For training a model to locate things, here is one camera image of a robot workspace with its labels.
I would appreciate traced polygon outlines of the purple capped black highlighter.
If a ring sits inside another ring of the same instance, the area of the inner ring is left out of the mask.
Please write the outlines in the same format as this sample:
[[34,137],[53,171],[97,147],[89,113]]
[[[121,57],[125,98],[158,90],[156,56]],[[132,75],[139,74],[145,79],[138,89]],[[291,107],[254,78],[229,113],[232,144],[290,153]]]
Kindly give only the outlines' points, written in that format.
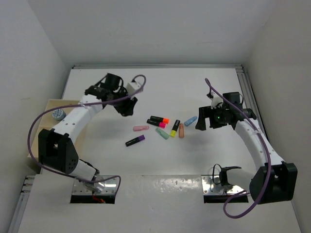
[[143,141],[143,140],[145,140],[145,136],[144,136],[144,135],[140,135],[140,136],[138,136],[138,137],[136,137],[136,138],[133,138],[133,139],[127,141],[127,142],[125,143],[125,145],[126,145],[127,147],[129,147],[129,146],[134,145],[134,144],[136,144],[136,143],[138,143],[138,142],[140,142],[140,141]]

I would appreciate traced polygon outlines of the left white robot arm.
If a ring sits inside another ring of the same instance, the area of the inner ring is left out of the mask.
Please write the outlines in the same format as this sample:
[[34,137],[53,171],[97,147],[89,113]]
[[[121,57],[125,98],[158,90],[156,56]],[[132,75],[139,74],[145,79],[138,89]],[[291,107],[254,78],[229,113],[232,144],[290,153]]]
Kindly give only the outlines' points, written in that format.
[[95,183],[99,171],[79,158],[75,141],[85,126],[107,105],[112,105],[123,117],[133,115],[138,101],[135,94],[141,92],[143,87],[144,84],[135,78],[125,85],[120,76],[107,73],[87,88],[69,114],[50,130],[43,129],[39,133],[38,161],[42,167],[86,183]]

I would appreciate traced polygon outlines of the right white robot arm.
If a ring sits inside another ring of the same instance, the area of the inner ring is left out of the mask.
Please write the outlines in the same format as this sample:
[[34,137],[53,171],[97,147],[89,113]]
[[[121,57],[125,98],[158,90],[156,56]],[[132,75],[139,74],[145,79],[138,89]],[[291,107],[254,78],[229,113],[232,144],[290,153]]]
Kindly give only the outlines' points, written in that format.
[[257,116],[250,108],[243,107],[243,97],[239,92],[224,93],[222,97],[209,92],[211,105],[199,108],[198,122],[195,128],[205,131],[206,119],[212,129],[230,125],[246,145],[256,167],[255,175],[242,172],[240,166],[222,167],[219,177],[213,179],[215,185],[237,185],[249,191],[253,200],[260,198],[259,203],[290,201],[298,170],[295,164],[287,163],[273,149],[259,127]]

